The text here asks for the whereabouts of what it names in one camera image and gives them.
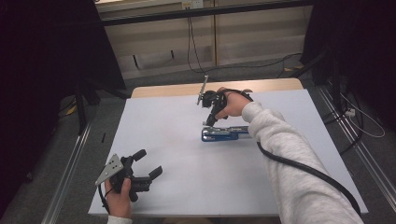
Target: gray carpet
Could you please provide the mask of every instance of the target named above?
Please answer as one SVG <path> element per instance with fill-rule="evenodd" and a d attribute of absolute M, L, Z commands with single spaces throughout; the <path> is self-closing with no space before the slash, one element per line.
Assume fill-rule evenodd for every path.
<path fill-rule="evenodd" d="M 294 66 L 299 57 L 291 58 L 285 65 Z M 276 62 L 276 60 L 255 63 L 241 63 L 238 66 L 258 66 Z M 268 67 L 234 67 L 217 69 L 208 74 L 212 81 L 231 81 L 274 78 L 280 74 L 282 63 Z M 168 85 L 181 83 L 196 83 L 203 81 L 203 74 L 192 71 L 176 72 L 173 74 L 163 74 L 157 77 L 139 77 L 126 80 L 128 93 L 139 86 Z M 313 85 L 309 75 L 302 77 L 304 87 L 308 89 L 320 115 L 330 112 L 318 94 L 318 89 Z M 86 146 L 83 148 L 75 174 L 72 178 L 70 189 L 63 203 L 57 223 L 106 223 L 105 219 L 88 215 L 92 196 L 95 191 L 94 180 L 100 173 L 100 169 L 105 163 L 106 156 L 110 150 L 112 140 L 117 130 L 120 116 L 123 111 L 124 102 L 116 99 L 105 92 L 100 92 L 103 99 L 99 106 L 88 106 L 87 108 L 96 111 L 93 124 Z M 360 99 L 364 111 L 370 115 L 375 115 Z M 378 132 L 377 128 L 366 122 L 367 131 Z M 343 150 L 349 145 L 344 133 L 336 122 L 327 125 L 329 134 L 339 150 Z M 34 170 L 34 180 L 31 183 L 23 184 L 8 207 L 5 215 L 0 221 L 3 223 L 40 223 L 50 204 L 51 197 L 59 183 L 60 177 L 70 157 L 74 147 L 78 132 L 78 118 L 76 114 L 62 118 L 58 122 L 57 130 L 43 154 L 40 162 Z M 395 183 L 396 172 L 393 166 L 395 161 L 394 148 L 396 147 L 395 133 L 387 130 L 384 138 L 374 139 L 366 135 L 362 141 L 370 148 L 375 159 L 381 164 L 384 172 Z M 354 149 L 343 156 L 346 167 L 353 174 L 358 190 L 370 211 L 363 215 L 363 220 L 367 224 L 374 223 L 395 223 L 396 214 L 389 206 L 386 198 L 379 190 L 377 184 L 364 167 L 361 159 Z M 134 223 L 161 223 L 161 218 L 138 218 Z"/>

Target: wall socket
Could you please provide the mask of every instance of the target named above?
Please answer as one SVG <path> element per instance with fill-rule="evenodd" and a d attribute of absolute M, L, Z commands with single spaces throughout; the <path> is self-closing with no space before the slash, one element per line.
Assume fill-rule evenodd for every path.
<path fill-rule="evenodd" d="M 346 111 L 346 115 L 349 117 L 355 117 L 355 109 L 348 108 Z"/>
<path fill-rule="evenodd" d="M 182 1 L 181 2 L 181 9 L 196 9 L 196 8 L 203 8 L 204 7 L 204 0 L 193 0 L 193 1 Z"/>
<path fill-rule="evenodd" d="M 192 2 L 192 8 L 203 8 L 204 7 L 204 0 L 200 1 L 191 1 Z"/>

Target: metal tool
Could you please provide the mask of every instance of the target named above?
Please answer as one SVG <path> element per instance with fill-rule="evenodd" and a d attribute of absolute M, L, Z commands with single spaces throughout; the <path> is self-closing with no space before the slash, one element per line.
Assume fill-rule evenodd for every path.
<path fill-rule="evenodd" d="M 209 79 L 209 76 L 206 75 L 206 76 L 205 76 L 204 83 L 202 84 L 201 90 L 199 91 L 199 94 L 198 94 L 198 101 L 197 101 L 197 104 L 199 104 L 199 103 L 201 102 L 202 97 L 204 96 L 204 90 L 205 90 L 205 86 L 206 86 L 206 83 L 207 83 L 207 80 L 208 80 L 208 79 Z"/>
<path fill-rule="evenodd" d="M 248 135 L 248 126 L 230 128 L 204 127 L 202 129 L 201 139 L 203 142 L 219 142 L 238 140 L 242 136 L 250 137 Z"/>

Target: white table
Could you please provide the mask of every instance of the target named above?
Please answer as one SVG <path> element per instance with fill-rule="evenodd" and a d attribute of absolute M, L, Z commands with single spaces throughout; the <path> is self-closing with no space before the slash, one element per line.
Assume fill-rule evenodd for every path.
<path fill-rule="evenodd" d="M 276 109 L 303 133 L 331 176 L 367 208 L 306 90 L 253 92 L 252 98 Z M 196 95 L 133 98 L 127 101 L 109 157 L 148 155 L 134 163 L 135 176 L 161 165 L 163 174 L 149 192 L 138 193 L 135 216 L 221 217 L 276 216 L 276 202 L 265 173 L 263 155 L 252 139 L 201 141 L 202 121 L 210 110 L 196 105 Z M 246 125 L 241 118 L 217 127 Z M 96 192 L 89 214 L 106 216 Z"/>

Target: gray sleeve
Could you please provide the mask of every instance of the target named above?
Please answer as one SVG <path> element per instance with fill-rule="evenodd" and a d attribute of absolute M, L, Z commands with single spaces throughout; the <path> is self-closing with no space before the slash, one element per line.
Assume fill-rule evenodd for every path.
<path fill-rule="evenodd" d="M 265 150 L 328 174 L 306 139 L 280 113 L 252 102 L 242 117 Z M 282 223 L 362 223 L 349 201 L 323 180 L 266 157 L 265 167 Z"/>
<path fill-rule="evenodd" d="M 125 217 L 108 216 L 107 224 L 132 224 L 132 220 Z"/>

